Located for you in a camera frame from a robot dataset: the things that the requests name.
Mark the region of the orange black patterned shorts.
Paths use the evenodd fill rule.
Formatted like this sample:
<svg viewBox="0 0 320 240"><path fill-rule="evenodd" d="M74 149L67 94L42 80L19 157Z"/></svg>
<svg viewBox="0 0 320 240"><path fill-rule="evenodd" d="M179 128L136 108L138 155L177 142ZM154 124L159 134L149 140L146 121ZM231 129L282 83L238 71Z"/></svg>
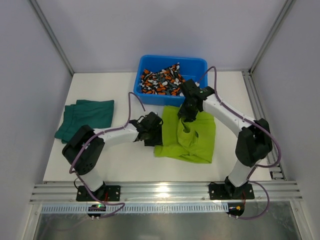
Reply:
<svg viewBox="0 0 320 240"><path fill-rule="evenodd" d="M143 94L183 96L181 85L186 80L180 73L180 63L173 64L158 72L144 69L138 86Z"/></svg>

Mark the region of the lime green shorts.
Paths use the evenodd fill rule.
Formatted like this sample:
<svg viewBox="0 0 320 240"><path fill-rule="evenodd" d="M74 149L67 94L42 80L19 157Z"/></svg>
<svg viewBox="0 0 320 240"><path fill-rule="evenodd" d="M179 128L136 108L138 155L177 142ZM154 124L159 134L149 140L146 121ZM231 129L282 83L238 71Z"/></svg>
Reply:
<svg viewBox="0 0 320 240"><path fill-rule="evenodd" d="M165 106L162 113L162 145L154 147L156 157L167 157L195 164L211 164L215 149L216 124L207 112L196 120L178 118L179 108Z"/></svg>

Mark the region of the dark green shorts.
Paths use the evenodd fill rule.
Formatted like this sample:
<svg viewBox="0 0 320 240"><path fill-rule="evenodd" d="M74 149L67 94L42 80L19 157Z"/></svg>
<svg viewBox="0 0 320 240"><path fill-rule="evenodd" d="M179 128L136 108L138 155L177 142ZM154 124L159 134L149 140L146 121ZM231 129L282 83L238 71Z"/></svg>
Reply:
<svg viewBox="0 0 320 240"><path fill-rule="evenodd" d="M78 99L75 104L65 105L63 121L54 137L66 144L84 125L92 129L109 128L114 116L114 100L92 101Z"/></svg>

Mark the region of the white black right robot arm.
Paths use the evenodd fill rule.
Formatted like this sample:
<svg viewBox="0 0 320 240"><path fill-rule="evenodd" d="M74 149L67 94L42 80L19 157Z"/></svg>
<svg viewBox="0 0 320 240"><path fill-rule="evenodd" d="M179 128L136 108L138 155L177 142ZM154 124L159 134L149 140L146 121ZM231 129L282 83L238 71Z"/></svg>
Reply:
<svg viewBox="0 0 320 240"><path fill-rule="evenodd" d="M180 85L184 101L178 117L194 122L200 112L206 112L228 127L237 137L235 146L236 163L224 180L224 194L228 199L241 197L254 167L272 150L269 123L261 118L255 120L224 103L215 89L200 88L189 79Z"/></svg>

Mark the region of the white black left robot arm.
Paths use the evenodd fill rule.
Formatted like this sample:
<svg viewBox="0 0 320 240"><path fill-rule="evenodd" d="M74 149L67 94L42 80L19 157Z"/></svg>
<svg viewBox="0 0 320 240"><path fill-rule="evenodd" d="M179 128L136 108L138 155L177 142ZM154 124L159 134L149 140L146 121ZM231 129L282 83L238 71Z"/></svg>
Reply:
<svg viewBox="0 0 320 240"><path fill-rule="evenodd" d="M71 174L76 174L82 182L78 193L81 198L107 200L109 187L96 169L104 149L134 142L144 142L146 147L162 144L163 120L155 112L149 112L138 119L128 119L118 127L93 129L81 126L62 149L62 155L69 162Z"/></svg>

